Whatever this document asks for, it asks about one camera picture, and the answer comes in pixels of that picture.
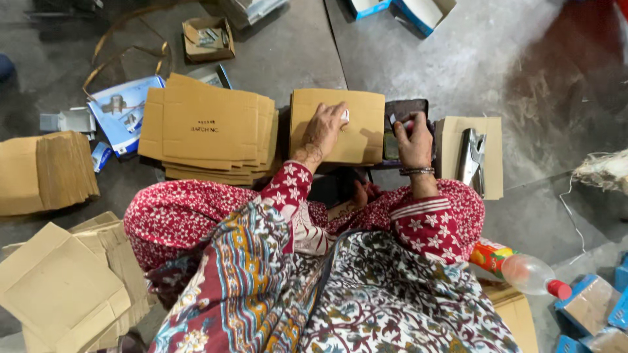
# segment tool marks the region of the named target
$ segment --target blue packaging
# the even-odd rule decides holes
[[[575,339],[561,335],[556,346],[556,353],[589,353],[589,349]]]
[[[434,3],[438,7],[438,9],[443,13],[443,17],[437,23],[425,23],[424,20],[421,19],[423,14],[415,13],[411,10],[413,4],[416,1],[420,0],[394,0],[393,3],[405,14],[410,22],[414,23],[415,26],[424,34],[425,36],[429,36],[434,32],[436,26],[438,26],[444,19],[449,15],[449,12],[456,6],[455,0],[434,0]]]
[[[113,153],[113,149],[104,143],[98,142],[96,148],[94,148],[94,152],[92,152],[92,163],[94,164],[94,172],[100,173],[102,167],[105,166],[105,163],[111,157],[111,153]]]
[[[624,254],[622,263],[615,268],[615,289],[625,291],[628,288],[628,253]]]
[[[615,308],[610,312],[609,324],[624,331],[628,330],[628,289],[624,291]]]
[[[571,296],[559,300],[554,309],[563,314],[583,335],[597,335],[608,326],[609,313],[620,293],[602,277],[588,274],[571,291]]]
[[[361,4],[360,1],[355,0],[349,0],[349,4],[351,5],[351,10],[354,13],[355,19],[361,19],[370,14],[387,9],[391,4],[391,0],[379,1],[377,4],[368,7]]]
[[[164,86],[163,79],[155,75],[92,94],[95,100],[87,105],[116,156],[138,150],[148,89]]]

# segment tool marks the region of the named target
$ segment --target cardboard box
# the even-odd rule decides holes
[[[607,327],[581,342],[592,353],[628,353],[628,335],[616,327]]]
[[[391,0],[349,0],[349,4],[355,19],[361,19],[387,9],[391,4]]]
[[[486,134],[484,198],[486,200],[499,200],[504,197],[502,121],[500,117],[448,116],[437,121],[436,157],[440,161],[437,174],[442,179],[457,178],[462,148],[462,132],[468,128],[474,128],[479,134]]]
[[[138,153],[161,160],[168,178],[251,185],[272,167],[279,113],[268,97],[172,74],[165,89],[149,90],[144,111]]]
[[[481,284],[519,348],[525,353],[538,352],[534,320],[526,296],[505,282],[487,281]]]
[[[456,6],[455,0],[394,0],[408,19],[429,36]]]
[[[571,296],[554,304],[584,335],[597,335],[607,326],[620,293],[602,277],[588,274],[573,287]]]
[[[75,353],[129,309],[131,301],[106,263],[49,223],[0,263],[0,305],[46,346]]]
[[[99,195],[87,138],[74,131],[0,143],[0,215],[56,210]]]
[[[301,146],[305,128],[319,103],[349,106],[349,125],[323,161],[348,165],[381,163],[384,149],[384,95],[356,90],[297,89],[292,93],[290,155]]]
[[[131,304],[117,320],[96,336],[91,337],[78,351],[91,352],[117,347],[119,336],[126,334],[148,314],[150,308],[157,302],[156,297],[149,295],[146,291],[143,271],[139,268],[131,243],[124,233],[124,225],[112,212],[106,212],[76,225],[70,228],[69,232],[73,233],[76,239],[92,251],[124,283]],[[3,253],[6,254],[7,249],[15,251],[24,244],[6,246],[3,248]],[[56,352],[25,325],[23,325],[23,334],[29,353]]]
[[[213,48],[198,46],[200,36],[198,30],[203,28],[215,29],[218,40]],[[225,45],[222,41],[222,31],[227,32],[229,42]],[[231,59],[236,56],[233,36],[226,19],[218,17],[190,18],[183,22],[183,41],[185,55],[193,62],[205,62],[211,60]]]

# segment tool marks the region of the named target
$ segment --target stapler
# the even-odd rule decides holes
[[[486,134],[478,134],[470,128],[462,132],[458,180],[472,186],[484,198],[484,149]]]

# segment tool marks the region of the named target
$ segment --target stack of cardboard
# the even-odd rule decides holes
[[[343,165],[381,163],[384,149],[384,95],[356,90],[297,89],[292,93],[290,155],[301,146],[308,123],[319,103],[346,102],[349,125],[338,134],[333,151],[323,161]]]
[[[0,215],[56,210],[99,195],[87,137],[64,131],[0,143]]]
[[[148,90],[138,153],[162,161],[168,178],[252,185],[277,169],[278,123],[268,97],[173,73]]]
[[[3,254],[0,305],[21,321],[29,353],[116,347],[156,303],[111,212],[69,231],[49,223]]]

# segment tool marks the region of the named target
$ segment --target metal part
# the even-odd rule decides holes
[[[218,73],[218,77],[220,77],[220,82],[222,83],[222,86],[226,89],[233,89],[233,87],[231,87],[231,81],[229,81],[227,72],[225,71],[225,68],[222,66],[222,64],[218,64],[216,72]]]
[[[205,32],[212,37],[212,39],[214,40],[218,40],[218,35],[216,34],[216,32],[214,32],[214,30],[212,28],[206,28]]]
[[[70,9],[68,12],[36,12],[36,11],[24,11],[24,15],[27,19],[35,21],[38,19],[50,19],[50,18],[95,18],[96,14],[87,11],[75,11]]]
[[[213,44],[213,43],[214,43],[214,40],[209,37],[203,37],[203,38],[198,39],[199,45]]]
[[[470,128],[462,131],[460,163],[458,164],[458,180],[473,186],[475,191],[484,198],[484,150],[486,134],[478,134]]]

